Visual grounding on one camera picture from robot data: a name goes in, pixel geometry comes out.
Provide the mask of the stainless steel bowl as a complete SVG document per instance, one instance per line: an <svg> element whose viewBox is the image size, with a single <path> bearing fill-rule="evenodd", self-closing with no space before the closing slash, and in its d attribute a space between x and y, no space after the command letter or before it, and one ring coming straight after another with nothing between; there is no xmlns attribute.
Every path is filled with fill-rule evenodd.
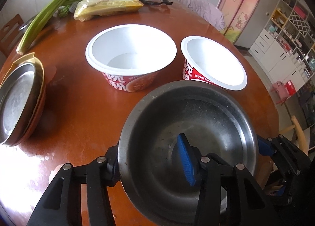
<svg viewBox="0 0 315 226"><path fill-rule="evenodd" d="M118 147L120 178L130 201L158 225L192 225L199 189L184 176L177 136L203 155L256 172L258 144L241 105L219 87L175 81L147 94L133 108Z"/></svg>

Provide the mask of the small white paper bowl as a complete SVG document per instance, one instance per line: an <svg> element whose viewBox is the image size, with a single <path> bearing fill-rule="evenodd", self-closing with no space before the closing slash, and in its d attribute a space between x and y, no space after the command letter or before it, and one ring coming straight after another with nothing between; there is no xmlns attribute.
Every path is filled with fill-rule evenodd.
<svg viewBox="0 0 315 226"><path fill-rule="evenodd" d="M182 40L184 55L182 78L201 81L227 90L243 90L247 74L240 61L214 40L189 36Z"/></svg>

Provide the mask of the large white paper bowl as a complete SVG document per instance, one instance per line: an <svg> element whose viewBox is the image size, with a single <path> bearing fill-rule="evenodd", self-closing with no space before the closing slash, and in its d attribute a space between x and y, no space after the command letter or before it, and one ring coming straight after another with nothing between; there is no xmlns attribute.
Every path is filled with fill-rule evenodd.
<svg viewBox="0 0 315 226"><path fill-rule="evenodd" d="M163 31L141 24L103 30L85 50L87 62L116 90L136 92L152 84L175 59L177 47Z"/></svg>

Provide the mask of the light wooden chair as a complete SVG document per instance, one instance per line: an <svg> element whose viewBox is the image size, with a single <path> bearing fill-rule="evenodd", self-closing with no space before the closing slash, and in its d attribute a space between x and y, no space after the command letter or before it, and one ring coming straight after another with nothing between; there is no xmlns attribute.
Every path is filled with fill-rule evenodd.
<svg viewBox="0 0 315 226"><path fill-rule="evenodd" d="M309 146L308 146L305 134L303 132L303 129L294 115L291 117L291 121L292 121L292 125L280 130L279 134L283 135L291 130L294 130L297 135L298 147L306 155L308 155Z"/></svg>

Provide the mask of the pink kids stool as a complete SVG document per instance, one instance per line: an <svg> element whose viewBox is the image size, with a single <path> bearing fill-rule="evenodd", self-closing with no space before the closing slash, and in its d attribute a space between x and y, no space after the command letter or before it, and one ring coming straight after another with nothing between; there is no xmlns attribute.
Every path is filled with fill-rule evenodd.
<svg viewBox="0 0 315 226"><path fill-rule="evenodd" d="M290 97L290 94L283 82L277 81L272 85L271 91L275 91L279 96L277 104L283 105L284 102Z"/></svg>

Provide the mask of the red plastic stool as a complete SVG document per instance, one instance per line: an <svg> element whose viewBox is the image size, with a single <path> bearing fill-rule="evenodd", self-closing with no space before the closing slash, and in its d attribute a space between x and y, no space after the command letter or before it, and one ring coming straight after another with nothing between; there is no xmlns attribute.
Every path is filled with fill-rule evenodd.
<svg viewBox="0 0 315 226"><path fill-rule="evenodd" d="M296 89L295 89L295 86L293 84L293 82L291 80L288 80L286 83L285 83L285 88L289 94L289 96L292 96L296 93Z"/></svg>

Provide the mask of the white shelf cabinet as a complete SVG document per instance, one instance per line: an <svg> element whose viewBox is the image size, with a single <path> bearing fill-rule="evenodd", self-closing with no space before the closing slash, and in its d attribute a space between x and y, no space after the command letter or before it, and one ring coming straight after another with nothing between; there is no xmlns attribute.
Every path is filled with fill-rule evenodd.
<svg viewBox="0 0 315 226"><path fill-rule="evenodd" d="M314 15L300 0L279 0L249 53L270 82L299 90L314 76Z"/></svg>

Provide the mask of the lilac cloth on chair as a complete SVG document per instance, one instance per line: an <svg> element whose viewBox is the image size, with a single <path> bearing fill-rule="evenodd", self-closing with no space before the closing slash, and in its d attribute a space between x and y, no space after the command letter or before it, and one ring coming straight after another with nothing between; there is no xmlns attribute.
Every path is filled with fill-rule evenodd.
<svg viewBox="0 0 315 226"><path fill-rule="evenodd" d="M176 0L198 14L218 31L225 29L223 13L207 0Z"/></svg>

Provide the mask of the brown wooden chair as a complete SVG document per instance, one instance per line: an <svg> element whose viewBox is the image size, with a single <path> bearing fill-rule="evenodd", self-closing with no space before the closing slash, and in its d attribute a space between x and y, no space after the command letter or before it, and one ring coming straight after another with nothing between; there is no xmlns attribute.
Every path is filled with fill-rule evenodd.
<svg viewBox="0 0 315 226"><path fill-rule="evenodd" d="M21 37L19 27L23 24L23 20L19 14L16 14L10 21L1 28L1 52L7 58L14 46Z"/></svg>

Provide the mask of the long celery bunch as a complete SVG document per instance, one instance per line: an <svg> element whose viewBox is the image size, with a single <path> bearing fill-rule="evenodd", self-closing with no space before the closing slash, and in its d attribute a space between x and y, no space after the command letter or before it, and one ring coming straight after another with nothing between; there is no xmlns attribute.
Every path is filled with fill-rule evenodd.
<svg viewBox="0 0 315 226"><path fill-rule="evenodd" d="M17 54L24 55L27 52L40 31L43 29L43 27L45 27L53 14L58 10L60 6L62 6L65 1L66 0L52 0L37 14L31 24L29 24L29 26L27 27L27 30L25 31L19 44L17 45Z"/></svg>

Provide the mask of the bag of yellow noodles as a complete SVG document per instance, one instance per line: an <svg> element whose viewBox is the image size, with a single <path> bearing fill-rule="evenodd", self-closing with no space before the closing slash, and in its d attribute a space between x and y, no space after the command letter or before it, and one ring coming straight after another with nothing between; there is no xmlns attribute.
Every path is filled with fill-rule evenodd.
<svg viewBox="0 0 315 226"><path fill-rule="evenodd" d="M74 19L85 22L95 16L133 13L143 5L140 0L82 0L77 4Z"/></svg>

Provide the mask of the black folding bracket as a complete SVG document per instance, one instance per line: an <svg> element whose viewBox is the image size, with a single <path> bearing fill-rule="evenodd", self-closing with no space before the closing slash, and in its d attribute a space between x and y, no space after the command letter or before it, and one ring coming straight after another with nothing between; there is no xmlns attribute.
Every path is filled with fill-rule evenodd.
<svg viewBox="0 0 315 226"><path fill-rule="evenodd" d="M169 0L140 0L143 4L149 6L160 6L160 5L167 5L170 6L173 2Z"/></svg>

